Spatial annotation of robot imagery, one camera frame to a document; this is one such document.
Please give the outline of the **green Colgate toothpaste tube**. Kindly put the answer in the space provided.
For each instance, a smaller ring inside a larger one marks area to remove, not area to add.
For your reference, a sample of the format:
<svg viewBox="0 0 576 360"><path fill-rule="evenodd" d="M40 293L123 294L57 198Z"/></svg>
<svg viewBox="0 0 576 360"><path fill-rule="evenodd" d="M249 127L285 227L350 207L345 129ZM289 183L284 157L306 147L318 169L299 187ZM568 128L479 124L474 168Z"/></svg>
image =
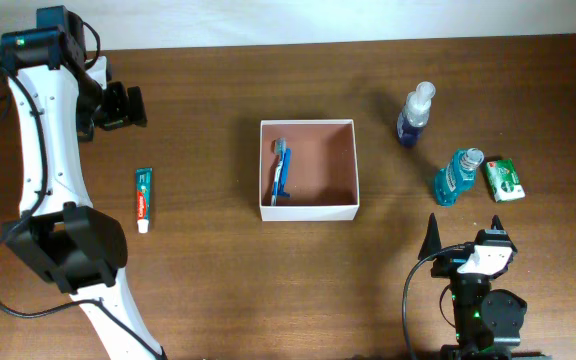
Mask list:
<svg viewBox="0 0 576 360"><path fill-rule="evenodd" d="M145 234L149 231L152 174L153 170L150 167L136 170L136 215L140 234Z"/></svg>

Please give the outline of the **dark blue spray bottle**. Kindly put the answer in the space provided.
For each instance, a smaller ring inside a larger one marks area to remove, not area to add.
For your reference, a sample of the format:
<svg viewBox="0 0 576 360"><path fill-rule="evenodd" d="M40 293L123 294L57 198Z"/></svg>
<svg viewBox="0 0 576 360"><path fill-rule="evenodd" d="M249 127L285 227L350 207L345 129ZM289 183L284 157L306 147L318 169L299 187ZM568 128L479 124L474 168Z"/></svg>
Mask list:
<svg viewBox="0 0 576 360"><path fill-rule="evenodd" d="M423 81L408 94L395 127L397 138L404 147L412 148L418 142L427 126L435 93L435 86L429 81Z"/></svg>

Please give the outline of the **blue disposable razor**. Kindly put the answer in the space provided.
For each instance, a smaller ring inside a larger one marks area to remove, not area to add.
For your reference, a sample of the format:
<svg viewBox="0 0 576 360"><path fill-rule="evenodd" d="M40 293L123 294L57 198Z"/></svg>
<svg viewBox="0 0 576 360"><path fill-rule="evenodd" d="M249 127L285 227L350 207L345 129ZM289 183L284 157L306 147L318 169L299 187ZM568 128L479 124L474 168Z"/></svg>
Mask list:
<svg viewBox="0 0 576 360"><path fill-rule="evenodd" d="M282 169L281 169L281 174L280 174L279 184L278 184L278 190L277 190L277 195L279 197L287 197L287 198L290 197L290 194L285 191L285 185L286 185L287 179L288 179L291 156L292 156L292 150L290 148L287 148L285 151L285 154L284 154L284 158L283 158L283 165L282 165Z"/></svg>

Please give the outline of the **blue white toothbrush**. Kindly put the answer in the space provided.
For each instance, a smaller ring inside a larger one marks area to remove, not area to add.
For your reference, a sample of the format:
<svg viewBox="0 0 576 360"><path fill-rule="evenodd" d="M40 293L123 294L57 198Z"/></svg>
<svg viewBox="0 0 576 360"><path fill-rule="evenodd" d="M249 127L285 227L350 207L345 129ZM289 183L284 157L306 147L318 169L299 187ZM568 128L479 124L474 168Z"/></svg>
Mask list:
<svg viewBox="0 0 576 360"><path fill-rule="evenodd" d="M275 141L274 153L278 156L277 166L275 168L273 187L271 193L271 205L275 206L277 203L278 189L281 179L281 173L284 163L284 156L287 149L287 141L285 138L279 138Z"/></svg>

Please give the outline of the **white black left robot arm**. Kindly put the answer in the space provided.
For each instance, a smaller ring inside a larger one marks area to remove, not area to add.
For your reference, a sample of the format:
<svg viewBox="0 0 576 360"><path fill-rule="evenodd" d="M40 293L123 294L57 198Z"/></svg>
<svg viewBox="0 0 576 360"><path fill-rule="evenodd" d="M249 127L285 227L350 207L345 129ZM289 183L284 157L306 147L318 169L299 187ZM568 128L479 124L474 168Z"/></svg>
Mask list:
<svg viewBox="0 0 576 360"><path fill-rule="evenodd" d="M34 28L0 40L0 72L16 106L23 160L19 217L0 242L39 278L69 296L113 359L162 359L127 282L120 223L93 207L79 146L96 130L143 127L142 93L88 55L91 27L64 6L44 7Z"/></svg>

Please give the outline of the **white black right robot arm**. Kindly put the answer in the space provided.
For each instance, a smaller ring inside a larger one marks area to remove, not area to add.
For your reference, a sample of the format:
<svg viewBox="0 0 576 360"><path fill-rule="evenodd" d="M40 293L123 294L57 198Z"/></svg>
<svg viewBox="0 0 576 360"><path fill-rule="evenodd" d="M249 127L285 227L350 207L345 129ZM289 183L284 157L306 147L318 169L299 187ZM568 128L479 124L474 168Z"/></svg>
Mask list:
<svg viewBox="0 0 576 360"><path fill-rule="evenodd" d="M516 294L491 288L491 282L508 271L517 248L498 216L475 240L441 245L437 220L429 216L418 260L433 263L431 276L449 280L457 343L439 350L441 360L545 359L543 353L514 351L521 343L520 330L527 302Z"/></svg>

